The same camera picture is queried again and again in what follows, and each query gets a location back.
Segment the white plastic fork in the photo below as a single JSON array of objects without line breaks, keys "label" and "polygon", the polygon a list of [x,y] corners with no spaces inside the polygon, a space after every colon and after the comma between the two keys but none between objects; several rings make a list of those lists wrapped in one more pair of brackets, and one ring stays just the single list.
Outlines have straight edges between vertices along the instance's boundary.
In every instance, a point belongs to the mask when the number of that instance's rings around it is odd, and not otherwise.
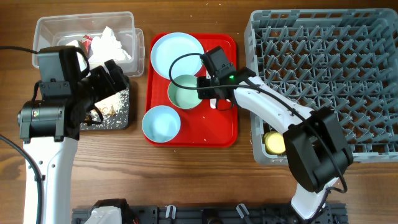
[{"label": "white plastic fork", "polygon": [[210,107],[212,109],[217,109],[217,101],[218,100],[216,98],[210,99]]}]

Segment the small green bowl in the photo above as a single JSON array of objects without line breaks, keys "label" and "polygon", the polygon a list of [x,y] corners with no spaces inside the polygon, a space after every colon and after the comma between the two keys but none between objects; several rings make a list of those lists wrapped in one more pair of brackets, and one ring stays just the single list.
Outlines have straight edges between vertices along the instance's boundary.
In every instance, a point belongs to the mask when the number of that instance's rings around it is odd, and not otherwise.
[{"label": "small green bowl", "polygon": [[[174,78],[174,81],[181,86],[197,87],[197,78],[193,75],[181,75]],[[173,83],[168,87],[168,97],[173,105],[184,110],[190,110],[202,102],[196,90],[180,88]]]}]

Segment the white paper napkin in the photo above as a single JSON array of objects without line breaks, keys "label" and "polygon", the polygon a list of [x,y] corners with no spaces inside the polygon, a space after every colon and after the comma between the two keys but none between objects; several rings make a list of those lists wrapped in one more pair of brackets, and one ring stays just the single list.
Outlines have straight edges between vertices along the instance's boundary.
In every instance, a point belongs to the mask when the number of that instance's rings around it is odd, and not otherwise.
[{"label": "white paper napkin", "polygon": [[[123,61],[130,60],[132,57],[122,49],[122,44],[118,41],[111,28],[106,27],[100,36],[92,37],[90,51],[86,55],[89,63],[102,63],[108,60]],[[73,40],[67,45],[80,47],[85,50],[81,40]]]}]

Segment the red snack wrapper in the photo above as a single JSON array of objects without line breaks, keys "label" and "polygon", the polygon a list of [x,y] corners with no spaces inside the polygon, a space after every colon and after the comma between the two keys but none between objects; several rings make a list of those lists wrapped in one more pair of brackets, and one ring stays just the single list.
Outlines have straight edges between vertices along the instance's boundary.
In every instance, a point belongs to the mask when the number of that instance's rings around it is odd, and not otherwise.
[{"label": "red snack wrapper", "polygon": [[81,42],[83,43],[87,53],[90,51],[90,45],[91,45],[92,41],[93,41],[93,38],[90,37],[89,35],[84,35],[82,38]]}]

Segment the large light blue plate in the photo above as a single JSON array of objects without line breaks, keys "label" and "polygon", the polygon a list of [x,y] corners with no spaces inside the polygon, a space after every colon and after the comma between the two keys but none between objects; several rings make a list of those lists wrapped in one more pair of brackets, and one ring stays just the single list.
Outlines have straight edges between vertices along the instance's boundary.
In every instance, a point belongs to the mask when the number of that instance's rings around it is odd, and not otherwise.
[{"label": "large light blue plate", "polygon": [[[169,79],[172,62],[185,54],[204,54],[202,44],[194,36],[183,32],[173,32],[157,40],[152,47],[150,60],[153,69],[163,78]],[[172,68],[172,78],[180,75],[196,75],[202,67],[201,59],[191,55],[178,60]]]}]

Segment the light blue bowl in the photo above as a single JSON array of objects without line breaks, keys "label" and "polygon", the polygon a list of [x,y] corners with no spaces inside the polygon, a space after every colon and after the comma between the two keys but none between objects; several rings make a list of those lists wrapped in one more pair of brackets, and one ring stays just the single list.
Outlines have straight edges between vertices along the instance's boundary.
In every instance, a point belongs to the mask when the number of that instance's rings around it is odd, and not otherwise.
[{"label": "light blue bowl", "polygon": [[159,105],[147,111],[142,119],[142,130],[146,138],[156,143],[171,141],[181,128],[181,119],[171,107]]}]

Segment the yellow plastic cup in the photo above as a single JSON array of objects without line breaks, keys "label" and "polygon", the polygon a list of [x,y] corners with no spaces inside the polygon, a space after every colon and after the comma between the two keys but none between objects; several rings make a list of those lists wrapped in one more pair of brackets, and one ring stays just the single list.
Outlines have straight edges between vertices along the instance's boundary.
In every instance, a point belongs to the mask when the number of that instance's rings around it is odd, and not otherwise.
[{"label": "yellow plastic cup", "polygon": [[285,152],[284,138],[276,131],[265,133],[264,144],[269,154],[283,154]]}]

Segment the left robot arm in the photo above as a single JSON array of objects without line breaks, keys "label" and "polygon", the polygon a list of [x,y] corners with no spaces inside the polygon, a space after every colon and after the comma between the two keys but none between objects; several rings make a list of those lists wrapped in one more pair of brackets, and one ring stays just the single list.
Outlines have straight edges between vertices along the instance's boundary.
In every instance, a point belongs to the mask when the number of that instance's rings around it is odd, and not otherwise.
[{"label": "left robot arm", "polygon": [[24,223],[69,223],[71,176],[80,125],[95,104],[129,87],[122,68],[107,60],[80,68],[81,48],[57,46],[37,52],[40,80],[18,114],[19,137],[26,153]]}]

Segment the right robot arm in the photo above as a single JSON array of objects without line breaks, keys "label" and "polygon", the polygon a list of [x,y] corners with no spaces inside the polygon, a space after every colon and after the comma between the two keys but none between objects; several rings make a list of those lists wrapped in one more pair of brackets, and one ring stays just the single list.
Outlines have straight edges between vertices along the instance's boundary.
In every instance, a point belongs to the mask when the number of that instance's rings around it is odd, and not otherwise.
[{"label": "right robot arm", "polygon": [[283,137],[289,169],[297,181],[291,207],[305,221],[319,216],[328,194],[354,162],[352,150],[335,112],[327,107],[313,110],[273,90],[247,67],[237,70],[221,47],[200,59],[209,77],[198,79],[200,98],[229,99],[258,115]]}]

